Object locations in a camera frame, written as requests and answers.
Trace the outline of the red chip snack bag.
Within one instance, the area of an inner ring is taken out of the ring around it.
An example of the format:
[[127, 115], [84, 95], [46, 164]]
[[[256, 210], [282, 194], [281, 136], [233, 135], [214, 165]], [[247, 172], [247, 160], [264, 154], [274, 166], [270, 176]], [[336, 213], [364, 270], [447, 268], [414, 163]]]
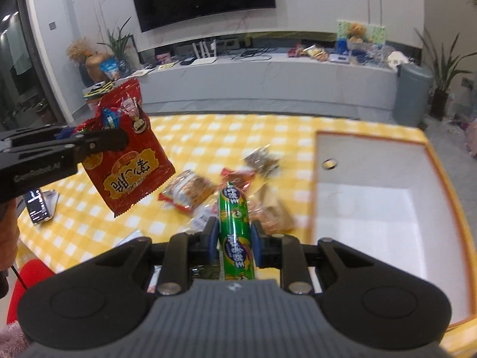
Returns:
[[74, 132], [122, 131], [125, 148], [88, 155], [83, 168], [115, 217], [163, 185], [175, 168], [142, 109], [140, 83], [132, 78], [102, 97], [95, 115]]

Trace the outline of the green sausage snack stick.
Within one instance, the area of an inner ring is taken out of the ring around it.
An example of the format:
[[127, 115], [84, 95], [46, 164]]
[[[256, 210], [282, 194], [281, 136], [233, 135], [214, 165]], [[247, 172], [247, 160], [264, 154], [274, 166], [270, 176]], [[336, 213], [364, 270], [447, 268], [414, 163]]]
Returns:
[[218, 195], [219, 246], [224, 280], [254, 280], [251, 228], [243, 192], [228, 182]]

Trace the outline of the red braised meat packet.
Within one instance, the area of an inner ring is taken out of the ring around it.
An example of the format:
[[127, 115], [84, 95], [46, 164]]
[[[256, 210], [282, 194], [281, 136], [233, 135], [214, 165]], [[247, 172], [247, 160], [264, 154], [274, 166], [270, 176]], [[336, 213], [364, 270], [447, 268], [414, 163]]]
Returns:
[[233, 185], [235, 188], [246, 193], [251, 186], [251, 182], [255, 178], [254, 171], [235, 171], [229, 168], [223, 168], [221, 172], [222, 184]]

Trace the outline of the white blue snack packet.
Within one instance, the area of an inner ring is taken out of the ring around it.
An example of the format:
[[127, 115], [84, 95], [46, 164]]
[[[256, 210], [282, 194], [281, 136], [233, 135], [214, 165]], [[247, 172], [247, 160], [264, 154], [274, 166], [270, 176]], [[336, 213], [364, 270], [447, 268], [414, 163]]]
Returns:
[[202, 205], [194, 213], [192, 220], [189, 222], [189, 229], [192, 232], [201, 232], [207, 225], [209, 218], [218, 216], [218, 202], [211, 201]]

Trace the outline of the smartphone on table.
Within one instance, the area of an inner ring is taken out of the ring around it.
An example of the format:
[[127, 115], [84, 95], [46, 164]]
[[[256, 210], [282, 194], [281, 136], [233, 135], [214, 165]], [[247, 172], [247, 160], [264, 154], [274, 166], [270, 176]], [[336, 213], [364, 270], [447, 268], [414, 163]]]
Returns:
[[23, 194], [23, 199], [33, 225], [39, 225], [52, 217], [47, 200], [39, 188]]

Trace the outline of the clear mixed nuts bag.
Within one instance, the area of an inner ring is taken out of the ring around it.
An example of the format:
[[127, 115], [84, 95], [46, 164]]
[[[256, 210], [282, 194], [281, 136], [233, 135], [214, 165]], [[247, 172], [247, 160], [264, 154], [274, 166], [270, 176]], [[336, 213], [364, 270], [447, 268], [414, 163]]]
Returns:
[[247, 208], [250, 221], [259, 221], [266, 234], [283, 234], [295, 227], [292, 214], [266, 183], [247, 198]]

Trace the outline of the peanut snack bag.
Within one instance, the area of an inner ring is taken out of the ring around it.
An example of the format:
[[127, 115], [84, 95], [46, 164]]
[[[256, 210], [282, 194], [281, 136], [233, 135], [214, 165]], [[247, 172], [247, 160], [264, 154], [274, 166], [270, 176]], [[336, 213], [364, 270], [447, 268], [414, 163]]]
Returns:
[[186, 170], [174, 176], [159, 193], [159, 200], [173, 204], [181, 212], [190, 213], [216, 190], [216, 185], [194, 171]]

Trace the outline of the yellow checkered tablecloth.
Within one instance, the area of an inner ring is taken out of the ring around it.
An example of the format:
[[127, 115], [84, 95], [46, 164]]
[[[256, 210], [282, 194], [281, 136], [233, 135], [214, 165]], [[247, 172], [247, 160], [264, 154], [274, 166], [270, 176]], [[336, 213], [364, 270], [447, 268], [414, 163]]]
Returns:
[[[305, 243], [313, 205], [315, 137], [318, 132], [365, 135], [394, 124], [346, 119], [279, 115], [169, 115], [152, 119], [151, 126], [175, 170], [191, 170], [220, 183], [223, 168], [243, 170], [244, 158], [269, 145], [280, 158], [268, 177], [255, 177], [251, 191], [265, 183], [293, 215], [293, 235]], [[188, 216], [149, 195], [115, 217], [84, 171], [52, 185], [60, 197], [52, 220], [33, 225], [23, 213], [18, 225], [23, 246], [17, 262], [32, 252], [53, 271], [60, 272], [114, 247], [135, 231], [165, 242], [186, 227]], [[454, 357], [476, 354], [476, 317], [451, 326], [442, 341]]]

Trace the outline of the orange vase dried flowers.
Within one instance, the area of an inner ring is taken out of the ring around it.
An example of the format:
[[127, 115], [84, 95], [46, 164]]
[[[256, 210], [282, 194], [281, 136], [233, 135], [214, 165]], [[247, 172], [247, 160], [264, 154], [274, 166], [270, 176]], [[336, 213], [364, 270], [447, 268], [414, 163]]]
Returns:
[[108, 81], [107, 75], [100, 69], [100, 65], [108, 60], [111, 55], [98, 52], [86, 38], [73, 41], [66, 49], [69, 60], [74, 61], [79, 66], [84, 66], [89, 78], [94, 83]]

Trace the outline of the orange storage box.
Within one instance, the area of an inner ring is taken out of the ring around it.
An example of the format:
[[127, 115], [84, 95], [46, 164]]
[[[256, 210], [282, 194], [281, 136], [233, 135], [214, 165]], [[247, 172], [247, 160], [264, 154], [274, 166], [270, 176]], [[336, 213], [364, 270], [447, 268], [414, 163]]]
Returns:
[[473, 239], [421, 130], [318, 132], [312, 197], [310, 243], [329, 237], [433, 283], [451, 326], [476, 317]]

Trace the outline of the white wifi router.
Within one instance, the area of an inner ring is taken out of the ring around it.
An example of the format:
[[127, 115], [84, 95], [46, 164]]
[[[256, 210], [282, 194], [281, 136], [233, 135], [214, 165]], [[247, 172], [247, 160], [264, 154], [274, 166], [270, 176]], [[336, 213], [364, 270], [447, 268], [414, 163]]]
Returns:
[[192, 49], [195, 54], [195, 59], [192, 62], [193, 66], [210, 65], [218, 60], [216, 40], [213, 40], [210, 44], [207, 44], [206, 41], [193, 43]]

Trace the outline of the white tv console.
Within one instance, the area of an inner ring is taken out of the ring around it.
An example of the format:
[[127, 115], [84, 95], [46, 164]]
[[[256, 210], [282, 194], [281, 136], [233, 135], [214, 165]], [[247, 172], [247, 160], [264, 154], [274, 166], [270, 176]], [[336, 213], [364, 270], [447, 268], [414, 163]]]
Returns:
[[153, 114], [275, 113], [386, 121], [397, 76], [379, 67], [272, 53], [155, 70], [139, 83], [144, 109]]

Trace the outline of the grey trash bin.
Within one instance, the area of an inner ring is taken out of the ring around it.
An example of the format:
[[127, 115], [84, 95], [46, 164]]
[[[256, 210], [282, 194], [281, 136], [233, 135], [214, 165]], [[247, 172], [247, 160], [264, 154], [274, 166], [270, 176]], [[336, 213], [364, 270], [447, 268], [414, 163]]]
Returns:
[[433, 73], [413, 63], [398, 68], [398, 85], [392, 117], [397, 124], [417, 127], [425, 116]]

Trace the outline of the snack pile on console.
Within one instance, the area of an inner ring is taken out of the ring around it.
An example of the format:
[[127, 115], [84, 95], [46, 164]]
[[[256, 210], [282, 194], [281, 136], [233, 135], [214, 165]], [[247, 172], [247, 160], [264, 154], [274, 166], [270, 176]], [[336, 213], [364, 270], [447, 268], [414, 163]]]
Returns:
[[287, 52], [287, 56], [309, 57], [316, 61], [328, 61], [329, 53], [326, 51], [326, 49], [318, 47], [316, 44], [308, 47], [304, 47], [302, 44], [297, 44]]

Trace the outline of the teddy bear picture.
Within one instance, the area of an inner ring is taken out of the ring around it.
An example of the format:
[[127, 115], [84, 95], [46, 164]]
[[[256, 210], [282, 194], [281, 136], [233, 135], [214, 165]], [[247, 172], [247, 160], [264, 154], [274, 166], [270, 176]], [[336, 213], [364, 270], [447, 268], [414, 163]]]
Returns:
[[386, 43], [386, 28], [373, 24], [339, 20], [335, 49], [338, 53], [352, 50], [369, 51]]

